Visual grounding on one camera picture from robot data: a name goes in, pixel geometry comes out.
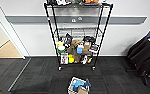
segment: green item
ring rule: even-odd
[[[82,0],[75,0],[75,3],[76,4],[79,4],[79,3],[81,3],[82,2]]]
[[[65,47],[64,46],[59,46],[57,48],[57,50],[58,50],[59,53],[64,53],[65,52]]]

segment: box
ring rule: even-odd
[[[88,91],[83,89],[82,86],[78,87],[78,94],[88,94]]]
[[[85,42],[83,52],[88,52],[90,47],[91,47],[91,42]]]
[[[79,79],[79,78],[76,78],[76,77],[73,77],[72,78],[72,80],[71,80],[71,82],[70,82],[70,85],[69,85],[69,87],[68,87],[68,94],[88,94],[88,91],[89,91],[89,88],[87,88],[87,93],[86,92],[84,92],[83,90],[80,90],[81,88],[79,88],[79,90],[78,91],[80,91],[80,93],[78,92],[74,92],[73,91],[73,85],[72,85],[72,83],[73,83],[73,81],[74,80],[80,80],[80,81],[82,81],[83,83],[86,83],[86,81],[84,81],[84,80],[81,80],[81,79]]]

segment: toy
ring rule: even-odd
[[[73,63],[74,62],[73,55],[68,55],[68,57],[69,57],[69,63]]]
[[[87,62],[87,55],[84,56],[84,59],[83,59],[83,61],[81,61],[81,63],[86,64],[86,62]]]
[[[80,80],[75,81],[74,83],[72,83],[73,87],[73,91],[78,92],[78,87],[81,85],[83,86],[84,83]]]
[[[89,82],[88,79],[86,79],[86,83],[84,83],[84,85],[82,85],[84,88],[88,88],[88,87],[91,87],[91,84]]]

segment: shelf leg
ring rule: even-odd
[[[62,67],[59,67],[59,71],[62,69]]]
[[[92,70],[94,71],[94,70],[95,70],[95,67],[92,67]]]

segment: floor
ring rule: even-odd
[[[0,58],[23,58],[11,41],[0,48]]]
[[[7,90],[25,68],[11,92]],[[62,65],[58,71],[56,57],[34,57],[23,59],[0,59],[0,89],[5,94],[68,94],[72,77],[89,79],[89,94],[150,94],[135,72],[130,68],[126,57],[99,57],[96,70],[91,65]]]

